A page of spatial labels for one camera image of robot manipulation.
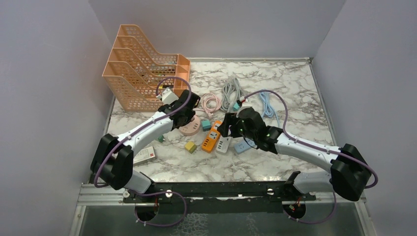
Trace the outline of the green plug adapter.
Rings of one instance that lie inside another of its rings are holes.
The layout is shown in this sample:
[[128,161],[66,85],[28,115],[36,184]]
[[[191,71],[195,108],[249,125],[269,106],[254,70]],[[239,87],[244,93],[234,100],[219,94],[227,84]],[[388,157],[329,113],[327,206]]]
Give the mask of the green plug adapter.
[[165,137],[163,135],[159,136],[157,139],[160,143],[163,143],[165,141]]

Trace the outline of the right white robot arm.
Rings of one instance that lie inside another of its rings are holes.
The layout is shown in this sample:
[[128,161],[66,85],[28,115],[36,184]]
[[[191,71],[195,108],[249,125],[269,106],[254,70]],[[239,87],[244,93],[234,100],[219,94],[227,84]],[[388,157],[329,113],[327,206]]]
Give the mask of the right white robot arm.
[[335,192],[356,202],[371,178],[369,166],[354,145],[327,146],[299,138],[282,128],[266,125],[251,107],[227,113],[217,130],[223,137],[252,140],[256,149],[295,157],[320,167],[321,172],[299,173],[284,186],[284,195],[290,200],[308,192]]

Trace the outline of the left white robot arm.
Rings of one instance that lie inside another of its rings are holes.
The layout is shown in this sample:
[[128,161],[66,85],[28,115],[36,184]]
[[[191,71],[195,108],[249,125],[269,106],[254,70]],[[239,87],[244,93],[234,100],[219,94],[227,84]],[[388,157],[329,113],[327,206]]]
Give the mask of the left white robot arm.
[[118,136],[104,135],[90,165],[95,178],[115,190],[132,190],[143,202],[152,200],[155,191],[152,180],[133,169],[133,159],[158,137],[189,124],[200,99],[199,95],[184,90],[177,100],[159,107],[151,118],[133,130]]

